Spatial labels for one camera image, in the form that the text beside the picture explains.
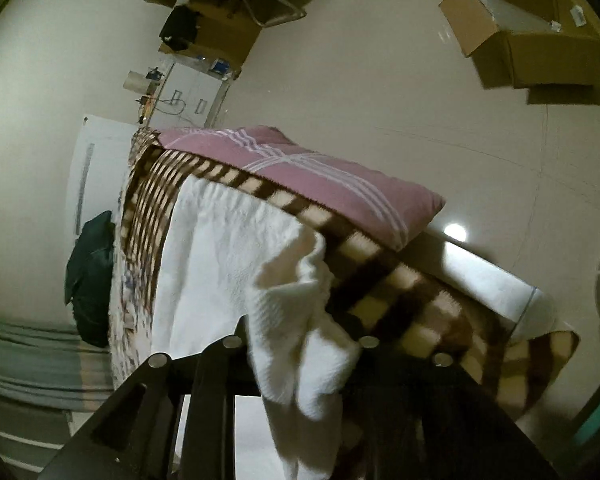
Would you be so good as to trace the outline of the white bed headboard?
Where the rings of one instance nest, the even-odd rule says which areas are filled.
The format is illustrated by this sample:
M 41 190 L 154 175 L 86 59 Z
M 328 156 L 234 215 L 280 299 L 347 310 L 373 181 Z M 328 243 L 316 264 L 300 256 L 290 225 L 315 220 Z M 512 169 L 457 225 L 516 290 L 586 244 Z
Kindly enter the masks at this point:
M 85 115 L 74 147 L 66 193 L 70 242 L 103 211 L 115 212 L 137 125 Z

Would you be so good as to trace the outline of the dark green jacket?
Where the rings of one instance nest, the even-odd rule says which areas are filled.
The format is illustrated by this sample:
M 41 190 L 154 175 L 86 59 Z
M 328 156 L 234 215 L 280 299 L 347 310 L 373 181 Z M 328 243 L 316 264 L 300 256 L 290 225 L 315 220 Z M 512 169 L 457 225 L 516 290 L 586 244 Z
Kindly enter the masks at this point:
M 114 222 L 105 210 L 84 224 L 66 265 L 65 304 L 83 341 L 108 347 L 109 299 L 114 270 Z

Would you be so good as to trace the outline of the open cardboard box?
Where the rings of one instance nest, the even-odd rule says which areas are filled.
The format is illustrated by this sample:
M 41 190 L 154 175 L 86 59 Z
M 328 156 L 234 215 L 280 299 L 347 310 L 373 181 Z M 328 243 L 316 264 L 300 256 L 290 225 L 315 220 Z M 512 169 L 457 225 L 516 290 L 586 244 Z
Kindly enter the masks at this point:
M 586 0 L 442 0 L 483 88 L 529 104 L 600 106 L 600 18 Z

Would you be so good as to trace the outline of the white pants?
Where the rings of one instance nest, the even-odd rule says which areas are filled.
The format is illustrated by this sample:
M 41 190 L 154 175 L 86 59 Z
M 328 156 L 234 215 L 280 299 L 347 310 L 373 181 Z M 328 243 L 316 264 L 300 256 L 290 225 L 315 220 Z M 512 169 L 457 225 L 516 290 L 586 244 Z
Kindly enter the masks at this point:
M 326 242 L 296 217 L 188 177 L 158 273 L 151 349 L 204 350 L 247 320 L 249 357 L 288 479 L 327 479 L 341 442 L 340 390 L 360 346 L 326 311 Z

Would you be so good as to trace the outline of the pink striped pillow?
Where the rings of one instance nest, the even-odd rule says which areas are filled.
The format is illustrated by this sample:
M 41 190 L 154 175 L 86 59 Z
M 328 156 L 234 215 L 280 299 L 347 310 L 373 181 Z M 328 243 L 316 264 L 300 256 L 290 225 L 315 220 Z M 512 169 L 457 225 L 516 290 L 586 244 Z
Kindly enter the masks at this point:
M 166 128 L 165 148 L 204 155 L 265 177 L 347 217 L 395 250 L 403 249 L 442 211 L 429 188 L 295 144 L 273 127 Z

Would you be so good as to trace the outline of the white bedside table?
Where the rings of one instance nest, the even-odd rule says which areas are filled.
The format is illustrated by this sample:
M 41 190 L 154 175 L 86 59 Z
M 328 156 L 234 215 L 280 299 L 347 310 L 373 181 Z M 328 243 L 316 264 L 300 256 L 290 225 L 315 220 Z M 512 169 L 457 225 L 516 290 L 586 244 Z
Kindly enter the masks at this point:
M 154 129 L 210 128 L 216 123 L 232 74 L 212 72 L 196 58 L 165 54 L 151 72 L 160 74 L 140 112 L 142 124 Z

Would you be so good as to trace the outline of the floral brown checkered blanket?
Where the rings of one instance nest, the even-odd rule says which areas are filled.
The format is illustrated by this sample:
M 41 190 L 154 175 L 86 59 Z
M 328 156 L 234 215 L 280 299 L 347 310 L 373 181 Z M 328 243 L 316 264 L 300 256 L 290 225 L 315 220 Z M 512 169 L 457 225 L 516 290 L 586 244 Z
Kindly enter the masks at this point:
M 151 349 L 151 322 L 162 250 L 178 192 L 188 177 L 236 188 L 320 233 L 326 242 L 324 261 L 332 274 L 326 311 L 346 333 L 340 315 L 354 310 L 381 318 L 390 309 L 442 309 L 463 310 L 475 332 L 494 334 L 475 321 L 466 304 L 441 283 L 405 264 L 392 247 L 338 211 L 227 162 L 165 148 L 155 130 L 141 128 L 131 141 L 114 239 L 109 343 L 115 382 L 124 382 L 157 352 Z M 580 339 L 566 330 L 557 333 L 562 370 Z M 366 339 L 349 336 L 360 348 Z

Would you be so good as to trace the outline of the grey-green striped curtain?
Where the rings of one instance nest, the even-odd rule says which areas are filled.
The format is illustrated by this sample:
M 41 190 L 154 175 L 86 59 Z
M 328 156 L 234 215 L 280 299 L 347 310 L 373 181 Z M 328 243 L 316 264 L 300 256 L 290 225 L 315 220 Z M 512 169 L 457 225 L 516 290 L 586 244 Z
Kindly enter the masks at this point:
M 74 327 L 0 318 L 0 396 L 94 412 L 113 391 L 109 352 L 86 344 Z

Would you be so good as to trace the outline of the small white table lamp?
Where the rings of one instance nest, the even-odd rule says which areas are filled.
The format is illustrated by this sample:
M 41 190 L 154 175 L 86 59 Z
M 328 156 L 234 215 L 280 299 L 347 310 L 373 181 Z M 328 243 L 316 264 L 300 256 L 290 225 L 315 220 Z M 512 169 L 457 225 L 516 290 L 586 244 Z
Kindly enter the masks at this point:
M 130 70 L 126 75 L 125 81 L 123 81 L 123 88 L 144 96 L 149 92 L 151 83 L 152 80 L 145 77 L 143 74 Z

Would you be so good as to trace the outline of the brown cardboard box by nightstand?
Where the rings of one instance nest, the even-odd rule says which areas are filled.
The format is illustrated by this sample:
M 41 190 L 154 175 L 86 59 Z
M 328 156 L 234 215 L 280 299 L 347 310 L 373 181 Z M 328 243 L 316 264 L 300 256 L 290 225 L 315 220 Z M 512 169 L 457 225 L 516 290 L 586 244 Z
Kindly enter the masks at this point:
M 242 72 L 262 28 L 242 0 L 189 0 L 174 6 L 159 32 L 159 51 L 186 58 L 221 61 L 235 75 Z

